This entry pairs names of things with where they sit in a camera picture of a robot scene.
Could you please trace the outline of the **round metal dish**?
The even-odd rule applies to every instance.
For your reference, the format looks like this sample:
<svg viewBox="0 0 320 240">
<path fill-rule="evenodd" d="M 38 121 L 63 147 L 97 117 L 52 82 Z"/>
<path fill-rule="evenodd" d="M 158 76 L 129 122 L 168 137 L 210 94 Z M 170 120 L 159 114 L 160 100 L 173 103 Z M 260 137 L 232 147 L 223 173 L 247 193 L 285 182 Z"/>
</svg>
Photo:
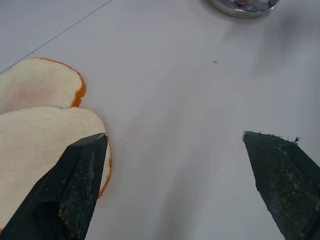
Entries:
<svg viewBox="0 0 320 240">
<path fill-rule="evenodd" d="M 268 14 L 280 0 L 209 0 L 221 13 L 235 18 L 250 19 Z"/>
</svg>

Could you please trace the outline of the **bread slice with orange crust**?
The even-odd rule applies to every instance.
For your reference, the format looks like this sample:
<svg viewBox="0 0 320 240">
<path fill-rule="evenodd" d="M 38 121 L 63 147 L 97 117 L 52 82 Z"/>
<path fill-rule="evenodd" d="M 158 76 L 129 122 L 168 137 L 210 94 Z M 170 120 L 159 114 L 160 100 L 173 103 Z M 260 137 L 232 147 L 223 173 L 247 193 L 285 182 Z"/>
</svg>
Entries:
<svg viewBox="0 0 320 240">
<path fill-rule="evenodd" d="M 0 74 L 0 114 L 39 106 L 79 107 L 86 85 L 69 65 L 31 57 Z"/>
<path fill-rule="evenodd" d="M 0 231 L 69 145 L 105 131 L 102 119 L 82 107 L 39 106 L 0 114 Z"/>
</svg>

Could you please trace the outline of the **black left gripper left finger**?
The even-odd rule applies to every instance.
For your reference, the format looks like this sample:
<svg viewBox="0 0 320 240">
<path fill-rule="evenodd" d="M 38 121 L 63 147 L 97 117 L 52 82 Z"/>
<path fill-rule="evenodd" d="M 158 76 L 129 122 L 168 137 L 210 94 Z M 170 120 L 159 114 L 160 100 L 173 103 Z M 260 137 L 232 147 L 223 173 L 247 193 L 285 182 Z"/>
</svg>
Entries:
<svg viewBox="0 0 320 240">
<path fill-rule="evenodd" d="M 17 208 L 0 240 L 85 240 L 102 181 L 105 132 L 69 145 Z"/>
</svg>

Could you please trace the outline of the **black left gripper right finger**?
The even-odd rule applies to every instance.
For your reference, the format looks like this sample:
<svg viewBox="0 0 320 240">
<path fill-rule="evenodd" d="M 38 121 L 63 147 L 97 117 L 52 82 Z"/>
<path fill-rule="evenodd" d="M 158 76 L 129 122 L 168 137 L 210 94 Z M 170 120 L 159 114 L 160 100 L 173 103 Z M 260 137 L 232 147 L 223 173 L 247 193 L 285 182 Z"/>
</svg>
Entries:
<svg viewBox="0 0 320 240">
<path fill-rule="evenodd" d="M 244 131 L 257 191 L 285 240 L 320 240 L 320 167 L 298 146 Z"/>
</svg>

